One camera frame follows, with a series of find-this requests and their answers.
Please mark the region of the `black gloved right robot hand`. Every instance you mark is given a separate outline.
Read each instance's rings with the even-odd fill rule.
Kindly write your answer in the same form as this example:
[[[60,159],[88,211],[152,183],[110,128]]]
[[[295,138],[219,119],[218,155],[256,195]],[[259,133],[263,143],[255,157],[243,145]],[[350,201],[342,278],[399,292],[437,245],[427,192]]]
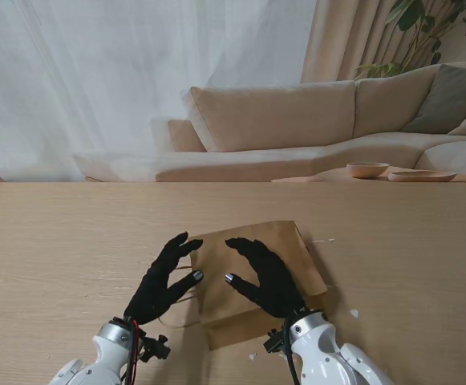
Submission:
[[[259,281],[256,286],[236,274],[226,274],[226,282],[239,294],[275,318],[288,318],[307,310],[286,264],[264,243],[238,237],[227,239],[225,244],[246,258]]]

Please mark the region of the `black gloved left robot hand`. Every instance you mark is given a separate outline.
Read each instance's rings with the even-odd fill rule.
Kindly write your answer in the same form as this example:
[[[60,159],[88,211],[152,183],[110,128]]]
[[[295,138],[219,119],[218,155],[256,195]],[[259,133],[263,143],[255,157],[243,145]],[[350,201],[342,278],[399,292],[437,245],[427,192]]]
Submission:
[[[157,259],[148,268],[140,285],[124,311],[125,318],[131,318],[139,325],[147,324],[161,317],[173,304],[180,300],[204,277],[195,270],[178,282],[168,286],[170,273],[174,271],[181,258],[198,250],[203,244],[201,239],[188,240],[188,233],[178,234],[167,242]]]

